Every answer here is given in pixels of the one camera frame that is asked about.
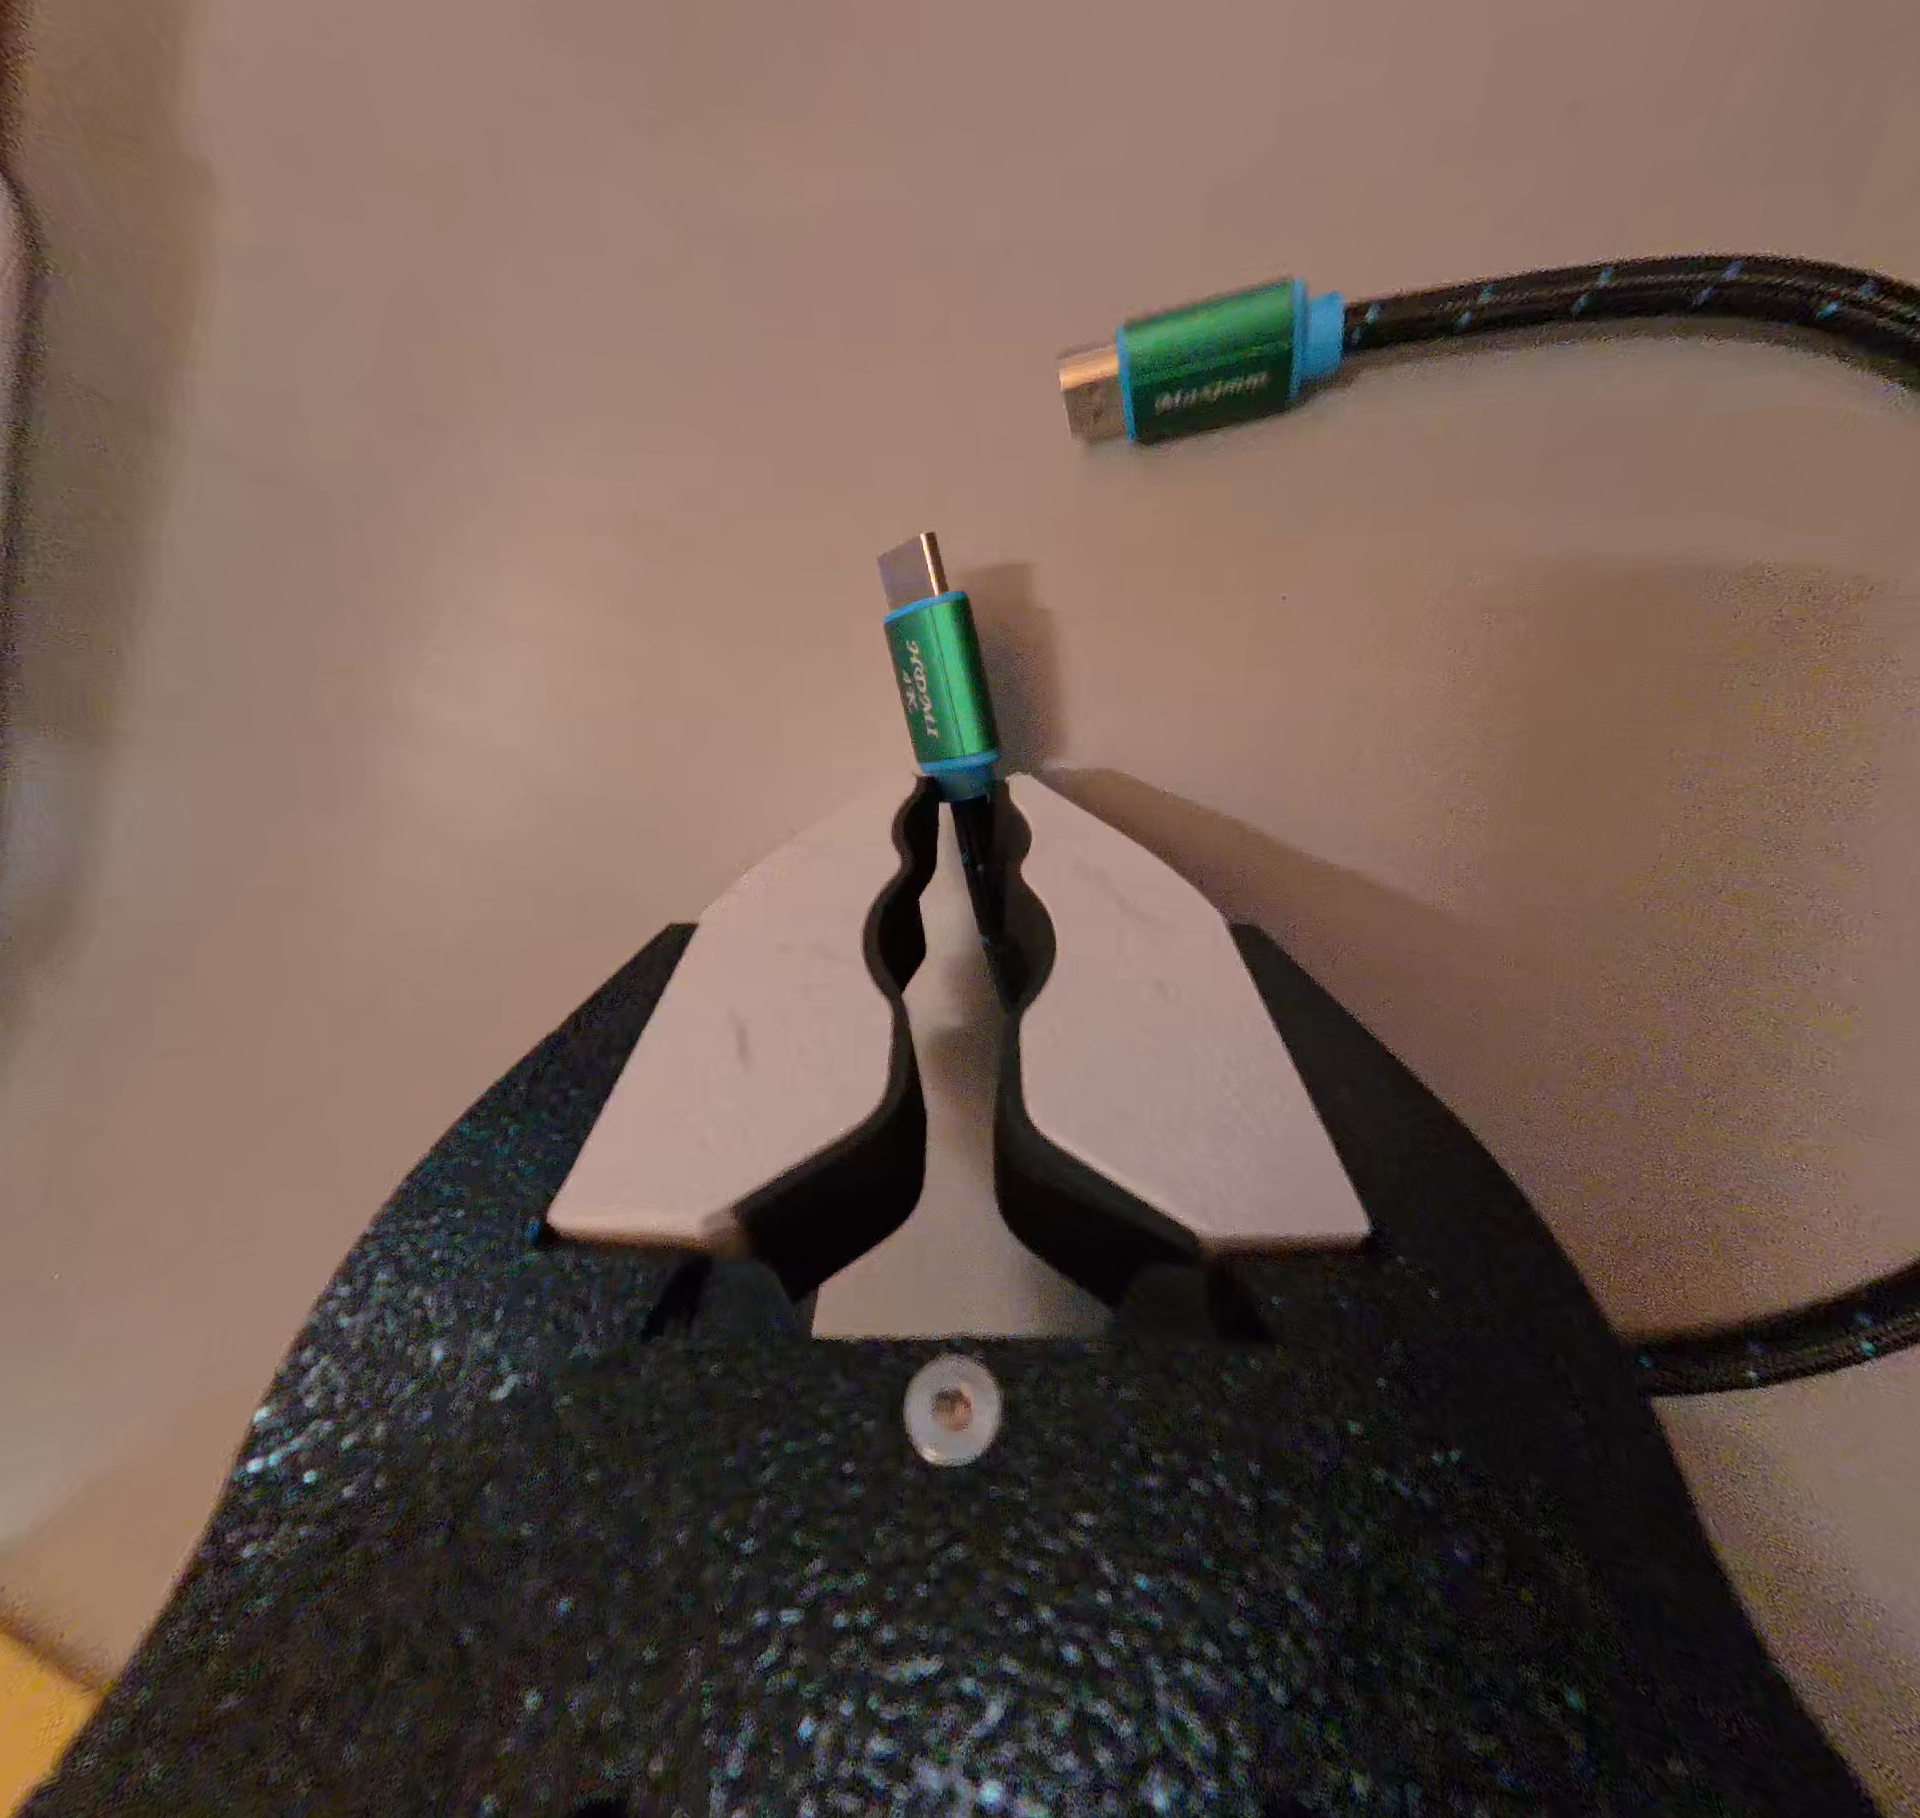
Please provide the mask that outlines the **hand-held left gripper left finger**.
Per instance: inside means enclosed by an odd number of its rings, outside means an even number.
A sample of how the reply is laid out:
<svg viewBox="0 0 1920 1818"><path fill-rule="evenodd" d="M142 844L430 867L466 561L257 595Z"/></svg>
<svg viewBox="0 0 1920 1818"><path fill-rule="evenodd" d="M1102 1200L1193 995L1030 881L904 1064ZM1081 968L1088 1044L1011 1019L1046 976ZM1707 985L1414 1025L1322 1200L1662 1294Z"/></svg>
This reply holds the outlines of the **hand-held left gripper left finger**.
<svg viewBox="0 0 1920 1818"><path fill-rule="evenodd" d="M858 796L698 917L545 1210L576 1243L743 1260L803 1300L911 1216L927 1116L904 987L941 800Z"/></svg>

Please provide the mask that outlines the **yellow plastic bin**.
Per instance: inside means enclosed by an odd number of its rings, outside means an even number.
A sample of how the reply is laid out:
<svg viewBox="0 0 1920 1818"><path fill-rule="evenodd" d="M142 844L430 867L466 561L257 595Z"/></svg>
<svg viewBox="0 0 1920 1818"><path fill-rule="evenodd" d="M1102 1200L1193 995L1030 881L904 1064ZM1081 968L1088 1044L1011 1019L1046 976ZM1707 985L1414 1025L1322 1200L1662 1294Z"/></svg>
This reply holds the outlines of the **yellow plastic bin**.
<svg viewBox="0 0 1920 1818"><path fill-rule="evenodd" d="M111 1677L74 1667L1 1624L1 1814L18 1814L99 1708Z"/></svg>

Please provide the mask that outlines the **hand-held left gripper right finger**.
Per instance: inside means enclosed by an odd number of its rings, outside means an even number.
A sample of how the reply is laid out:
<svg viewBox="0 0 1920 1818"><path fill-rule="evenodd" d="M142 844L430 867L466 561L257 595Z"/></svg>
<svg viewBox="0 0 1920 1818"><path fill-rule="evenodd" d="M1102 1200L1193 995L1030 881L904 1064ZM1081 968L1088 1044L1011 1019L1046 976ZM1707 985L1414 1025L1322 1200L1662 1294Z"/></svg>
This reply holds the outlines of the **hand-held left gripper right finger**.
<svg viewBox="0 0 1920 1818"><path fill-rule="evenodd" d="M1362 1247L1368 1208L1215 904L1028 774L998 832L1005 1226L1108 1308L1159 1267Z"/></svg>

